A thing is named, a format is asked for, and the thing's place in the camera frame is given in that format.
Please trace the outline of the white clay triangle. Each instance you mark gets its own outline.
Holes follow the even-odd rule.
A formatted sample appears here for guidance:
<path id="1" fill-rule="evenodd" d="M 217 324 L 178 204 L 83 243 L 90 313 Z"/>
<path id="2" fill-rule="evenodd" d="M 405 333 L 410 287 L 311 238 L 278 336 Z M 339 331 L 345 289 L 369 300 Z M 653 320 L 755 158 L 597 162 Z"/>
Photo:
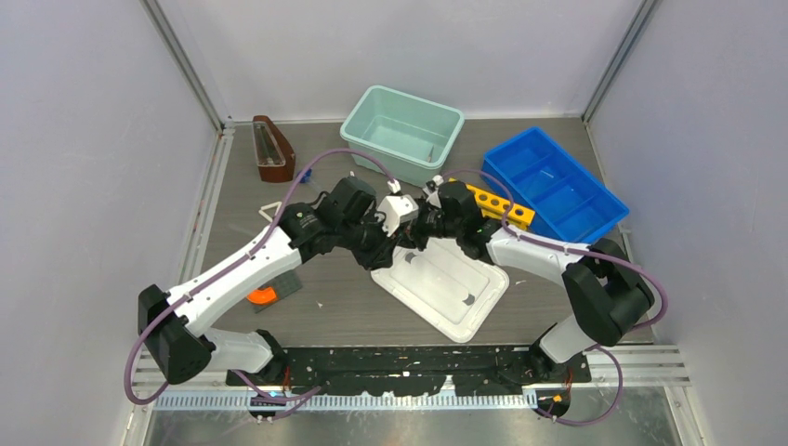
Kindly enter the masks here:
<path id="1" fill-rule="evenodd" d="M 266 221 L 271 223 L 276 217 L 279 212 L 280 207 L 282 206 L 281 202 L 273 202 L 268 203 L 260 206 L 257 210 L 258 214 L 262 216 Z"/>

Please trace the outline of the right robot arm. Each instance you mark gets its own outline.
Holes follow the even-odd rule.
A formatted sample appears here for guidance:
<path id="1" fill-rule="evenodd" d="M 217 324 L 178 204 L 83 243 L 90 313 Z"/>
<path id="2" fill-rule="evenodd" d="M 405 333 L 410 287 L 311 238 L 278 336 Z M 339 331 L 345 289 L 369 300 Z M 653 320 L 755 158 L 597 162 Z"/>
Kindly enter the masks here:
<path id="1" fill-rule="evenodd" d="M 524 270 L 565 291 L 571 316 L 529 348 L 532 372 L 543 381 L 556 380 L 587 349 L 615 346 L 655 302 L 643 275 L 613 241 L 563 243 L 486 217 L 461 181 L 428 186 L 415 203 L 417 216 L 404 231 L 408 246 L 449 239 L 470 259 Z"/>

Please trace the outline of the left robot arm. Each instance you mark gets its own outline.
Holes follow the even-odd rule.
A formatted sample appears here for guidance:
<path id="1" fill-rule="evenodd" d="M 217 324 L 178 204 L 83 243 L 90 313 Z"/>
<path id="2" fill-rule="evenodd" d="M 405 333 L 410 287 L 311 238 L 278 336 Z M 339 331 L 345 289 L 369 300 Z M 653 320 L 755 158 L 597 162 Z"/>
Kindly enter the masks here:
<path id="1" fill-rule="evenodd" d="M 368 270 L 389 267 L 420 204 L 395 179 L 381 200 L 357 177 L 342 178 L 312 203 L 282 202 L 273 220 L 251 242 L 205 273 L 168 290 L 152 284 L 138 295 L 139 337 L 125 366 L 133 376 L 146 348 L 166 386 L 207 370 L 249 372 L 277 383 L 285 370 L 268 336 L 215 328 L 215 322 L 258 286 L 340 247 Z"/>

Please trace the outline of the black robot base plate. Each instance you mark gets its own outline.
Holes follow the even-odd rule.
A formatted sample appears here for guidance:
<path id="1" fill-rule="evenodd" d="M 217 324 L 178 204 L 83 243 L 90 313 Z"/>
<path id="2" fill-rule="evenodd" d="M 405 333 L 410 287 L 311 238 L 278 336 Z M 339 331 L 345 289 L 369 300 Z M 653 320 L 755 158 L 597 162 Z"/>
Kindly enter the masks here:
<path id="1" fill-rule="evenodd" d="M 433 397 L 447 385 L 457 397 L 515 396 L 529 385 L 556 387 L 560 413 L 571 386 L 591 380 L 584 355 L 550 365 L 528 346 L 325 347 L 274 346 L 273 360 L 257 373 L 228 372 L 232 387 L 252 383 L 291 391 L 298 399 L 313 388 L 322 396 Z"/>

